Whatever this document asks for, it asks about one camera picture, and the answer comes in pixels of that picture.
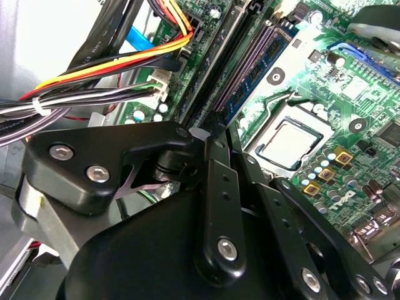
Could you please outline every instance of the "cpu socket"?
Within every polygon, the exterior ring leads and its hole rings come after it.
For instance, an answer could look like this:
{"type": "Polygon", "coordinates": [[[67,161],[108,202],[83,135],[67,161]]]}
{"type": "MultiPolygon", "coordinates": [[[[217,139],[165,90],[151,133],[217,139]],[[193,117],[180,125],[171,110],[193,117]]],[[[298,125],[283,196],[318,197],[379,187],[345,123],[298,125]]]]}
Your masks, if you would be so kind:
{"type": "Polygon", "coordinates": [[[334,134],[326,111],[314,114],[313,104],[282,102],[260,127],[245,149],[260,166],[292,178],[334,134]]]}

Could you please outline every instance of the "cable tie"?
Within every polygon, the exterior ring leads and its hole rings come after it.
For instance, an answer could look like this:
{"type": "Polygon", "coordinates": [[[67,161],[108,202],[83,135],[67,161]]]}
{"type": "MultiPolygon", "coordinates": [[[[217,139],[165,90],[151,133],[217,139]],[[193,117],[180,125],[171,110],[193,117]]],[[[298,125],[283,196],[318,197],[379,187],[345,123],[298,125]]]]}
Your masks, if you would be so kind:
{"type": "Polygon", "coordinates": [[[51,114],[51,109],[43,109],[42,104],[39,101],[39,97],[35,97],[32,99],[32,105],[35,111],[44,117],[51,114]]]}

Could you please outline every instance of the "white connector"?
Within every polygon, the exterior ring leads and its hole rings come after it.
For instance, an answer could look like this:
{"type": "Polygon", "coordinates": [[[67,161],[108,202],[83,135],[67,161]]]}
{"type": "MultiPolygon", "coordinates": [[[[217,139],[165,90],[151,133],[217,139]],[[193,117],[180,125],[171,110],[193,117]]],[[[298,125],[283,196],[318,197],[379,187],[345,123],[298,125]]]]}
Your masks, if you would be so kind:
{"type": "Polygon", "coordinates": [[[156,82],[161,85],[159,87],[155,87],[155,89],[159,90],[159,92],[154,95],[158,101],[164,102],[166,100],[169,92],[168,83],[171,79],[171,76],[172,72],[164,70],[154,70],[147,78],[147,81],[156,82]]]}

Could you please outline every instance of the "yellow wire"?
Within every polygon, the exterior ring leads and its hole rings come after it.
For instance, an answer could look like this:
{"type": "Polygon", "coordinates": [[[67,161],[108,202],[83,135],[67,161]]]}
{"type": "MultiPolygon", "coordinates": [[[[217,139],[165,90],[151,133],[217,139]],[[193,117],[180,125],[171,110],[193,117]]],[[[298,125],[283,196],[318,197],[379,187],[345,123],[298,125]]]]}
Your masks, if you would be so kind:
{"type": "Polygon", "coordinates": [[[186,19],[186,16],[184,15],[184,13],[182,12],[181,8],[179,7],[179,5],[176,3],[175,0],[169,0],[172,4],[172,6],[174,7],[174,9],[176,10],[177,14],[179,15],[179,17],[182,19],[183,23],[185,23],[187,30],[192,31],[192,26],[190,25],[190,22],[188,21],[188,19],[186,19]]]}
{"type": "Polygon", "coordinates": [[[180,39],[178,41],[167,43],[165,45],[152,48],[148,51],[143,51],[143,52],[131,55],[131,56],[122,57],[116,61],[105,62],[104,64],[100,64],[98,66],[89,67],[87,69],[76,71],[76,72],[73,72],[70,74],[66,74],[66,75],[58,76],[58,77],[55,77],[52,79],[48,79],[48,80],[42,82],[41,84],[39,84],[38,86],[36,86],[35,89],[40,89],[44,86],[48,86],[49,84],[56,83],[58,81],[68,80],[68,79],[75,78],[78,76],[86,75],[88,73],[100,71],[105,68],[117,66],[119,64],[124,64],[129,61],[135,61],[137,59],[142,59],[142,58],[150,58],[151,56],[156,56],[156,55],[175,51],[179,48],[182,48],[184,45],[186,45],[189,42],[192,35],[193,35],[193,33],[190,32],[187,36],[183,37],[182,39],[180,39]]]}
{"type": "Polygon", "coordinates": [[[171,2],[169,0],[164,0],[164,3],[167,6],[168,10],[171,12],[171,14],[174,16],[175,20],[177,21],[177,24],[179,25],[179,28],[181,28],[183,35],[184,36],[188,35],[188,32],[186,31],[186,27],[183,24],[182,19],[179,17],[179,14],[176,12],[171,2]]]}

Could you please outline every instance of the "motherboard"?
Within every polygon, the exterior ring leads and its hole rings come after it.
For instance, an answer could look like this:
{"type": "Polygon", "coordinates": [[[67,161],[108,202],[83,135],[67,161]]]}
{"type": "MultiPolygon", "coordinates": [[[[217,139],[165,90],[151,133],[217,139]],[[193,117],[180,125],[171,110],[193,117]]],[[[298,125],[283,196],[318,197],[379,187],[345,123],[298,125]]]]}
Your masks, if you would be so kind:
{"type": "MultiPolygon", "coordinates": [[[[143,69],[138,82],[164,88],[127,103],[119,122],[201,127],[216,111],[370,263],[400,247],[400,50],[364,24],[400,1],[178,2],[194,28],[173,54],[181,70],[143,69]]],[[[161,21],[152,42],[175,34],[161,21]]]]}

